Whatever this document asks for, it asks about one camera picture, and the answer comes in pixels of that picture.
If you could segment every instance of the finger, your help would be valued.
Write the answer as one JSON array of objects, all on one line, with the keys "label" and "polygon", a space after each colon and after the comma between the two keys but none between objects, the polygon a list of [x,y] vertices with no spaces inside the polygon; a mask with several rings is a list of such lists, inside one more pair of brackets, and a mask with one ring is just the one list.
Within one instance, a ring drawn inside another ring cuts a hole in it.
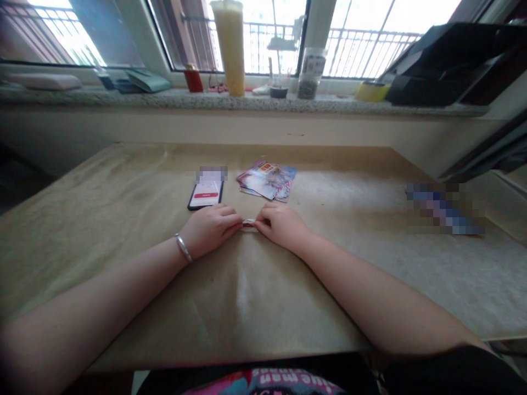
[{"label": "finger", "polygon": [[230,214],[228,216],[222,217],[222,224],[226,227],[231,227],[232,225],[241,224],[243,218],[238,214]]},{"label": "finger", "polygon": [[218,212],[223,216],[228,216],[229,214],[236,214],[236,210],[230,206],[221,207],[218,209]]},{"label": "finger", "polygon": [[225,232],[223,232],[223,234],[221,235],[222,240],[225,241],[230,238],[234,233],[238,231],[238,229],[241,229],[242,226],[243,225],[239,223],[236,225],[232,225],[230,228],[227,228],[227,230],[225,230]]},{"label": "finger", "polygon": [[260,213],[256,217],[257,221],[263,221],[264,219],[271,219],[273,215],[273,208],[266,208],[265,206],[260,210]]},{"label": "finger", "polygon": [[275,202],[267,202],[263,205],[263,208],[276,208],[278,207],[278,204]]},{"label": "finger", "polygon": [[267,225],[266,223],[262,221],[255,221],[253,225],[256,229],[258,229],[258,232],[263,234],[265,237],[269,237],[269,235],[271,235],[271,232],[272,232],[271,227]]}]

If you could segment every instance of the bangle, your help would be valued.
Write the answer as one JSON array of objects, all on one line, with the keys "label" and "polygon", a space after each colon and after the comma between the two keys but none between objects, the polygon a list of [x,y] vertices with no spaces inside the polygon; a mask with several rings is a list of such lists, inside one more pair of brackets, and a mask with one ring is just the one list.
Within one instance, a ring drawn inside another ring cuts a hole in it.
[{"label": "bangle", "polygon": [[176,238],[177,243],[180,245],[181,251],[183,251],[183,254],[186,256],[188,263],[192,263],[194,260],[192,259],[190,252],[188,252],[187,246],[183,242],[183,239],[181,238],[180,234],[176,233],[174,237]]}]

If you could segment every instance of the red bottle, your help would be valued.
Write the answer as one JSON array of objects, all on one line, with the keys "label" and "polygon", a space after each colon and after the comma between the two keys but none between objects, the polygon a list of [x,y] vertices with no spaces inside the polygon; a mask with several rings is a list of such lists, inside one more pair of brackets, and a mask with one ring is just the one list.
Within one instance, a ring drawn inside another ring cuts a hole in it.
[{"label": "red bottle", "polygon": [[184,71],[185,79],[187,80],[188,90],[196,93],[203,92],[203,84],[199,76],[199,71],[196,65],[192,63],[185,64],[186,70]]}]

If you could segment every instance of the yellow drink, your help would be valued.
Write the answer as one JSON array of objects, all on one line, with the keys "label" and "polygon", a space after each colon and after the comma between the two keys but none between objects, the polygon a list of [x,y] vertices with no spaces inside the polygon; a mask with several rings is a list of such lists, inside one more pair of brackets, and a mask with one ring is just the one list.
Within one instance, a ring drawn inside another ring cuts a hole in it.
[{"label": "yellow drink", "polygon": [[237,1],[210,3],[220,41],[221,59],[231,96],[245,96],[243,61],[243,4]]}]

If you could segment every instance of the hand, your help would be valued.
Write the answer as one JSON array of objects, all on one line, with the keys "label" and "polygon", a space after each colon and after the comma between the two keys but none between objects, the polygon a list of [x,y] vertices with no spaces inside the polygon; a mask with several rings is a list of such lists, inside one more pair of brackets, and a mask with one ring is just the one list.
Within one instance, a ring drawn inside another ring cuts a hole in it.
[{"label": "hand", "polygon": [[192,259],[215,250],[242,227],[240,215],[223,203],[204,207],[192,214],[180,236]]},{"label": "hand", "polygon": [[284,203],[265,203],[254,226],[271,241],[295,253],[312,234],[298,213]]}]

